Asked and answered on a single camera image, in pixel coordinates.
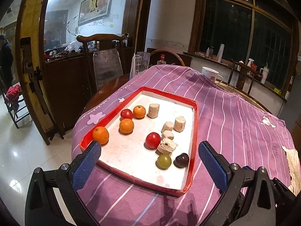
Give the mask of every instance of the plastic covering on chair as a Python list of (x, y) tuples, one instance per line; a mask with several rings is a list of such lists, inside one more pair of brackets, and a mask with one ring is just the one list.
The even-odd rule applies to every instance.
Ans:
[(123, 75), (119, 54), (116, 48), (94, 52), (93, 65), (97, 90), (102, 88), (109, 81)]

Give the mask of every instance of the mug handle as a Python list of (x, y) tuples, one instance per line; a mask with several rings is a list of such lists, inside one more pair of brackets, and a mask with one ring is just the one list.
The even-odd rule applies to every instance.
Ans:
[(221, 80), (220, 82), (218, 82), (217, 84), (220, 84), (220, 83), (222, 83), (222, 82), (223, 82), (223, 80), (224, 80), (224, 78), (223, 78), (221, 75), (217, 75), (217, 76), (219, 76), (219, 77), (221, 77), (221, 78), (222, 78), (222, 80)]

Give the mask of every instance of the striped tablecloth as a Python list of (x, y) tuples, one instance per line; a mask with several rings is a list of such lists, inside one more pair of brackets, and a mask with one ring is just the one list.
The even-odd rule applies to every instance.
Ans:
[[(153, 66), (82, 115), (73, 129), (72, 158), (81, 153), (79, 142), (93, 127), (90, 118), (107, 115), (122, 98), (141, 86), (197, 101), (200, 115), (198, 143), (208, 140), (229, 163), (235, 162), (241, 167), (249, 165), (255, 170), (264, 166), (270, 178), (277, 177), (286, 186), (290, 185), (289, 167), (281, 146), (293, 149), (294, 145), (284, 121), (183, 66)], [(268, 117), (276, 127), (264, 124), (263, 116)], [(198, 225), (220, 197), (198, 155), (193, 184), (180, 198), (158, 195), (140, 188), (98, 166), (78, 193), (102, 226)]]

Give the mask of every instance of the painting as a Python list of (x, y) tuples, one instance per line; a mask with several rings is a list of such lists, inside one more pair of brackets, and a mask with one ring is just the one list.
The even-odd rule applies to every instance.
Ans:
[(78, 26), (108, 17), (112, 0), (83, 0), (80, 4)]

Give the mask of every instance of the red cloth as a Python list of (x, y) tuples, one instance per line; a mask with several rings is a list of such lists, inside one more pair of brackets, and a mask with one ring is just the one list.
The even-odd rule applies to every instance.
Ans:
[(21, 91), (20, 85), (10, 87), (6, 93), (7, 101), (12, 105), (16, 105), (19, 100), (20, 91)]

